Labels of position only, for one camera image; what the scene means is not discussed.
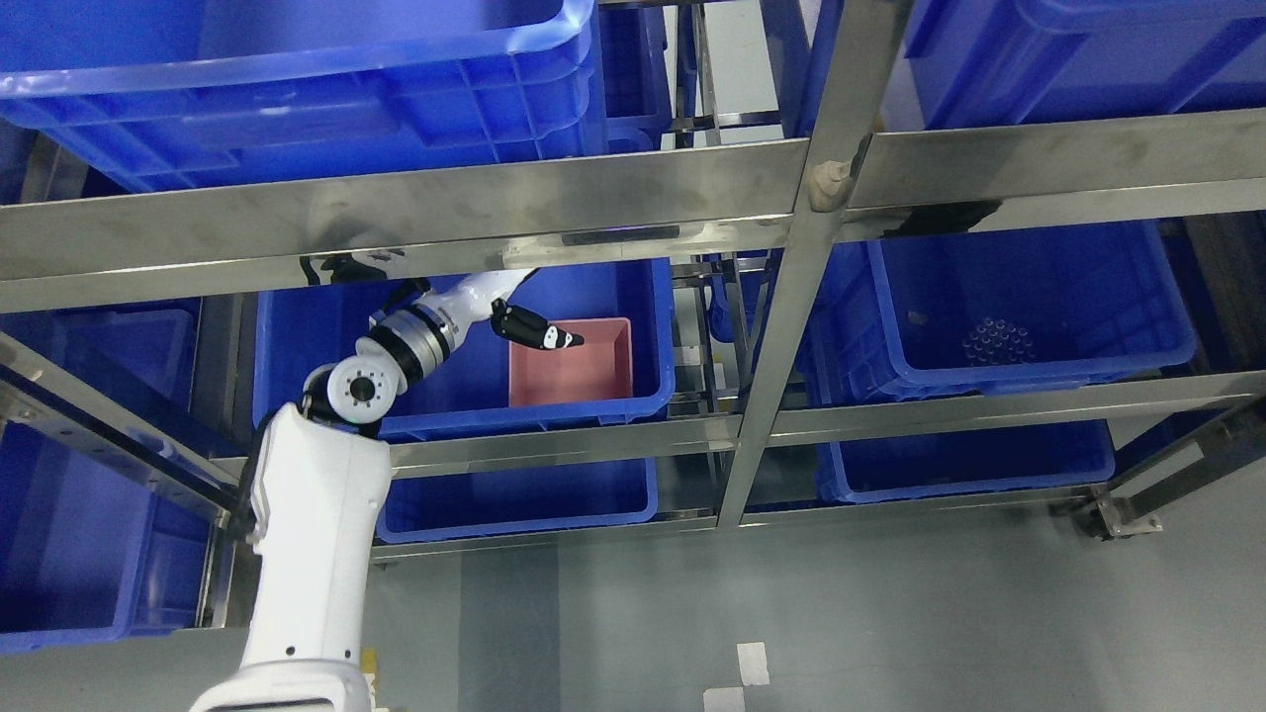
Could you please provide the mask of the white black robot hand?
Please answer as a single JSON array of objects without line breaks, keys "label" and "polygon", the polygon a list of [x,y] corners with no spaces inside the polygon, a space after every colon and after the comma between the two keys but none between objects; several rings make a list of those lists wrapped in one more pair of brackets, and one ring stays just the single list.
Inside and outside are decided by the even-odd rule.
[{"label": "white black robot hand", "polygon": [[487,321],[498,337],[530,350],[555,351],[584,346],[582,334],[565,329],[557,321],[548,321],[538,312],[515,307],[510,298],[534,269],[472,272],[454,288],[430,291],[417,298],[425,315],[439,327],[451,351],[466,341],[472,326]]}]

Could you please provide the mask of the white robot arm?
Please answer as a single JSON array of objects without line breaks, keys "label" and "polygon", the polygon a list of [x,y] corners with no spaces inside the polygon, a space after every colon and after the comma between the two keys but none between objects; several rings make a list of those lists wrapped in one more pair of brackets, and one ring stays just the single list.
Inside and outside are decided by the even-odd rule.
[{"label": "white robot arm", "polygon": [[373,527],[392,481],[384,441],[322,423],[372,424],[398,393],[457,350],[465,328],[417,302],[379,321],[339,362],[316,367],[303,402],[262,424],[249,461],[248,541],[261,559],[238,670],[195,711],[371,711],[362,632]]}]

